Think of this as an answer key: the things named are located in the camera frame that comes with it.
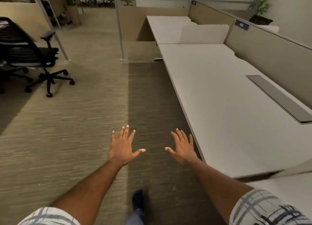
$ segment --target desk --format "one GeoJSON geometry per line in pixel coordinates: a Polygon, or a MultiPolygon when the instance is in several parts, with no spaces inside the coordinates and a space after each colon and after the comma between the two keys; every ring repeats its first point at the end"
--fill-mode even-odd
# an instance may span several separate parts
{"type": "Polygon", "coordinates": [[[283,202],[295,206],[312,219],[311,184],[312,173],[248,183],[250,186],[270,191],[283,202]]]}
{"type": "Polygon", "coordinates": [[[178,43],[181,28],[184,25],[195,24],[187,16],[146,16],[151,26],[157,44],[178,43]]]}
{"type": "Polygon", "coordinates": [[[299,124],[245,77],[262,74],[230,48],[159,44],[159,49],[207,164],[239,178],[311,158],[312,125],[299,124]]]}

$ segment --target chair seat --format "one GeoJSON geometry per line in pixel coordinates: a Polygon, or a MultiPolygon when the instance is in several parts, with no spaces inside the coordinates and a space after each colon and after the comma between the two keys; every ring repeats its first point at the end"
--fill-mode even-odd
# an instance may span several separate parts
{"type": "Polygon", "coordinates": [[[57,52],[59,51],[58,48],[39,48],[39,51],[41,52],[41,54],[43,55],[43,58],[45,59],[46,62],[51,62],[54,61],[55,55],[57,54],[57,52]]]}

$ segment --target floor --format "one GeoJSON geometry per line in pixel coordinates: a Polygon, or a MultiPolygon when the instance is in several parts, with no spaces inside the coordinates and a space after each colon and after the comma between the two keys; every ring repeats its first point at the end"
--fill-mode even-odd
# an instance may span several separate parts
{"type": "Polygon", "coordinates": [[[174,145],[171,130],[190,130],[164,64],[153,62],[157,47],[125,43],[122,62],[115,10],[84,11],[82,26],[58,31],[72,61],[60,53],[53,68],[66,68],[76,85],[58,81],[47,98],[45,84],[27,94],[12,79],[0,95],[0,224],[17,224],[103,164],[112,130],[126,124],[136,129],[133,150],[146,152],[119,172],[96,224],[124,224],[139,188],[146,224],[224,224],[193,174],[164,150],[174,145]]]}

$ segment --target chair caster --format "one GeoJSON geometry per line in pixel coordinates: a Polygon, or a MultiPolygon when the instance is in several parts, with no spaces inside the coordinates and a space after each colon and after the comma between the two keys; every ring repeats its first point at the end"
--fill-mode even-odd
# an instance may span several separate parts
{"type": "Polygon", "coordinates": [[[31,93],[31,92],[32,92],[32,89],[31,89],[31,88],[26,88],[26,89],[25,89],[25,92],[26,92],[26,93],[31,93]]]}

